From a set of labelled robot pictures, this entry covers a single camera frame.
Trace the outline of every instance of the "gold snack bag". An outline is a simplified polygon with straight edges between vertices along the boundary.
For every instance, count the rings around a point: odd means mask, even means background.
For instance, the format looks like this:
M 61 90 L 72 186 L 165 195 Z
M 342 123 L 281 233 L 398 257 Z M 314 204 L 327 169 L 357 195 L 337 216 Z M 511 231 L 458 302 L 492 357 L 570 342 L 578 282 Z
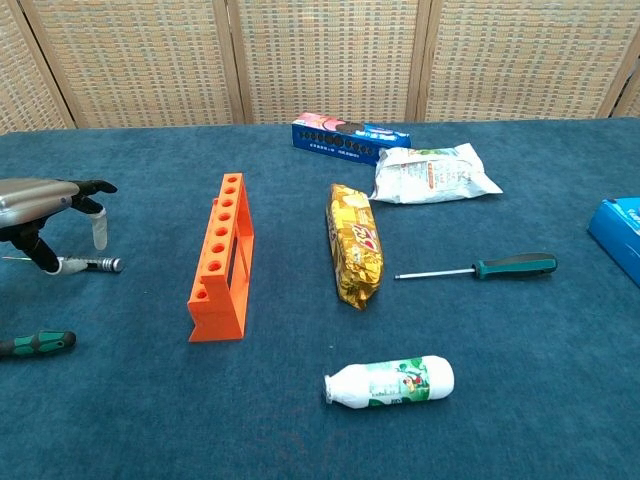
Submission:
M 338 296 L 363 310 L 380 286 L 383 270 L 382 248 L 367 195 L 331 185 L 327 226 Z

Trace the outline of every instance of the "snack bag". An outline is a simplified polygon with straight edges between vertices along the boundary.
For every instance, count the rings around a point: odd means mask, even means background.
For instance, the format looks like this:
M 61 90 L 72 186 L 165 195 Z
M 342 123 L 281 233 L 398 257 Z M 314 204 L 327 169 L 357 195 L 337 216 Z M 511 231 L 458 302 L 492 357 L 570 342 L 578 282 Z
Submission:
M 380 286 L 382 248 L 367 195 L 331 185 L 327 227 L 338 296 L 358 310 Z
M 438 203 L 502 193 L 484 173 L 469 143 L 455 148 L 381 151 L 371 200 L 389 203 Z

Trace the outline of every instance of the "bottle label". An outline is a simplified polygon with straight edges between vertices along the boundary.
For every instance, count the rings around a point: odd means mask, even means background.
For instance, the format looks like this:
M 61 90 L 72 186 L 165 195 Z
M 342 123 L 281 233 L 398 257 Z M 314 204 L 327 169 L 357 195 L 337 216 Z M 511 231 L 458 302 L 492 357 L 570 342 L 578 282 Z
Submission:
M 429 373 L 422 358 L 372 363 L 369 372 L 369 406 L 429 400 Z

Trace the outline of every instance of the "green and black screwdriver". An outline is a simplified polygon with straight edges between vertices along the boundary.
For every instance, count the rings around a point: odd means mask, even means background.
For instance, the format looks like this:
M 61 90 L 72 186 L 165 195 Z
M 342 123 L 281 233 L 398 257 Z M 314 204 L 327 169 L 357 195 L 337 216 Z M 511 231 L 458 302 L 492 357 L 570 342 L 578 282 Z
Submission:
M 396 280 L 407 278 L 439 277 L 441 275 L 457 275 L 473 273 L 481 280 L 490 277 L 519 277 L 551 273 L 558 267 L 556 257 L 550 253 L 522 253 L 498 260 L 478 260 L 471 268 L 460 270 L 444 270 L 441 272 L 405 273 L 396 275 Z
M 0 341 L 1 357 L 32 357 L 68 350 L 76 343 L 73 332 L 42 330 L 35 335 Z

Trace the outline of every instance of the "green screwdriver handle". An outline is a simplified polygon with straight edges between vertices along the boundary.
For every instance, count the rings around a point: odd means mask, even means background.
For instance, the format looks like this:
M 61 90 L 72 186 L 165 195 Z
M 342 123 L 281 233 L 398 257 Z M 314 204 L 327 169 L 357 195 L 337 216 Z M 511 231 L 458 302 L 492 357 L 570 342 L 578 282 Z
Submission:
M 76 343 L 73 332 L 40 331 L 0 342 L 0 357 L 29 357 L 67 350 Z
M 478 260 L 473 268 L 479 279 L 498 276 L 528 276 L 551 273 L 558 268 L 550 253 L 523 253 L 499 260 Z

